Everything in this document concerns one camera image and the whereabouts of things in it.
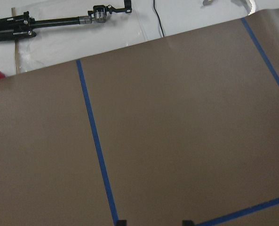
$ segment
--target blue painter's tape strip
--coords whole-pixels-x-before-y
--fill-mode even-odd
[[[240,210],[240,211],[225,215],[223,217],[216,218],[216,219],[198,224],[197,226],[215,226],[215,225],[224,223],[226,221],[234,220],[236,218],[240,218],[242,216],[245,216],[245,215],[260,211],[260,210],[264,210],[266,208],[269,208],[269,207],[272,207],[272,206],[275,206],[278,204],[279,204],[279,198],[273,199],[269,202],[264,202],[264,203],[258,204],[256,206],[253,206],[253,207],[250,207],[250,208],[247,208],[244,210]]]
[[[107,198],[108,198],[108,202],[109,202],[109,206],[110,206],[113,223],[115,225],[116,222],[118,221],[119,217],[118,217],[116,207],[115,207],[115,202],[114,202],[114,198],[113,198],[113,194],[112,194],[112,190],[111,190],[111,186],[110,186],[110,181],[108,178],[108,173],[107,173],[107,169],[106,169],[106,165],[105,165],[105,161],[104,161],[104,156],[103,156],[100,140],[98,138],[96,123],[95,123],[94,116],[93,116],[93,111],[92,111],[92,107],[91,107],[91,103],[90,103],[90,99],[89,99],[89,93],[88,93],[88,89],[87,89],[87,85],[86,85],[86,81],[85,81],[85,77],[84,77],[84,72],[82,69],[82,64],[81,64],[80,60],[77,60],[76,63],[78,66],[80,82],[81,82],[81,86],[82,86],[82,90],[83,90],[83,95],[84,95],[84,100],[85,100],[85,104],[86,104],[86,108],[87,108],[91,131],[92,131],[92,135],[93,135],[93,140],[94,140],[94,144],[96,146],[96,153],[97,153],[98,161],[99,161],[101,172],[102,172],[102,177],[103,177],[104,186],[106,189],[106,194],[107,194]]]
[[[263,50],[261,44],[259,43],[259,41],[257,40],[255,34],[253,33],[251,27],[249,26],[247,20],[245,18],[241,19],[244,27],[246,28],[248,34],[250,35],[253,43],[255,44],[256,48],[258,49],[259,53],[261,54],[264,62],[266,63],[267,67],[269,68],[270,72],[272,73],[275,81],[277,82],[278,86],[279,86],[279,76],[277,74],[277,72],[275,71],[273,65],[271,64],[270,60],[268,59],[265,51]]]

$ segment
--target clear plastic sheet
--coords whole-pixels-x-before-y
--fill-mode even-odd
[[[16,8],[16,14],[29,11],[36,20],[87,16],[94,5],[108,5],[107,0],[52,0]],[[111,5],[123,8],[122,0]],[[136,9],[131,14],[108,13],[107,22],[36,29],[37,37],[21,40],[17,60],[20,73],[95,55],[147,41]]]

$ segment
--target brown surface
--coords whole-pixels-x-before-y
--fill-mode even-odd
[[[279,9],[257,12],[247,21],[279,75]]]
[[[130,226],[200,223],[279,197],[279,87],[240,20],[82,63]]]
[[[0,226],[112,225],[75,62],[0,80]]]
[[[279,205],[226,222],[220,226],[279,226]]]

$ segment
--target cord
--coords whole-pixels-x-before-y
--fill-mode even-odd
[[[157,18],[158,18],[158,22],[159,22],[159,25],[160,25],[160,29],[161,29],[162,36],[165,37],[165,36],[164,36],[163,29],[162,29],[162,25],[161,25],[161,20],[160,20],[160,17],[159,17],[159,15],[158,15],[158,12],[157,12],[157,10],[156,10],[156,7],[155,7],[155,0],[153,0],[153,7],[154,7],[154,11],[155,11],[155,13],[156,13],[156,16],[157,16]]]

